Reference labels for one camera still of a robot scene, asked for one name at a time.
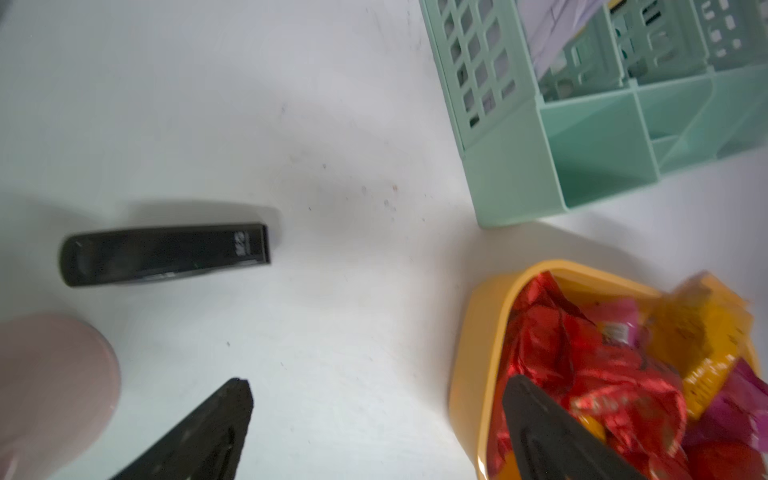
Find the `candy wrapper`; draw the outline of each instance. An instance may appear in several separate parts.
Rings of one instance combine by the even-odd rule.
[[[746,302],[710,273],[679,286],[653,314],[648,354],[683,377],[688,416],[698,419],[725,383],[752,329]]]
[[[604,337],[629,346],[636,346],[640,310],[634,298],[622,298],[612,302],[595,302],[581,307]]]
[[[502,396],[526,375],[574,417],[590,416],[608,444],[646,475],[687,478],[677,461],[686,424],[680,377],[640,351],[604,343],[598,328],[543,273],[512,307],[488,436],[488,473],[511,452]]]
[[[688,429],[686,448],[718,440],[768,452],[768,385],[742,360],[699,422]]]
[[[712,442],[686,448],[695,480],[764,480],[763,457],[739,442]]]

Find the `plastic grid slot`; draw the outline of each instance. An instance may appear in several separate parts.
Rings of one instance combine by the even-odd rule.
[[[716,68],[748,65],[768,52],[768,0],[697,0],[696,8]]]
[[[459,129],[476,129],[515,91],[516,83],[494,0],[438,0],[450,46],[446,76],[461,92],[454,101]]]
[[[706,70],[707,48],[690,0],[623,0],[611,20],[629,78],[664,81]]]
[[[568,42],[538,82],[546,101],[599,93],[619,88],[624,69],[618,60],[607,10],[600,10]]]

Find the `pink candy wrapper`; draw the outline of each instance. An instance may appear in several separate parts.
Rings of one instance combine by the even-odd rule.
[[[688,429],[685,448],[708,442],[742,442],[768,452],[768,385],[739,360],[699,422]]]
[[[603,337],[636,346],[640,310],[633,298],[584,305],[581,312],[598,326]]]

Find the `yellow candy wrapper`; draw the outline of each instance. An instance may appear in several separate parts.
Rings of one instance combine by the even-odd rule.
[[[510,453],[507,455],[504,468],[498,473],[495,480],[520,480],[520,470],[518,470],[518,460],[515,458],[515,454]]]
[[[603,427],[602,423],[598,422],[594,417],[586,415],[579,416],[578,421],[592,436],[605,443],[605,427]]]
[[[700,273],[666,297],[652,316],[647,353],[683,379],[689,420],[720,391],[749,340],[747,302],[711,273]]]

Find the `stain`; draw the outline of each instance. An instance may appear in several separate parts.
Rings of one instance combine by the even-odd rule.
[[[384,208],[389,210],[392,213],[395,213],[397,211],[397,207],[394,207],[389,200],[384,200]]]
[[[386,36],[384,35],[384,31],[382,30],[382,22],[379,19],[379,13],[376,12],[376,10],[370,10],[366,8],[366,12],[370,13],[373,16],[373,24],[376,27],[376,30],[379,31],[379,36],[382,38],[382,43],[384,44],[385,50],[389,51],[389,46],[387,45]]]

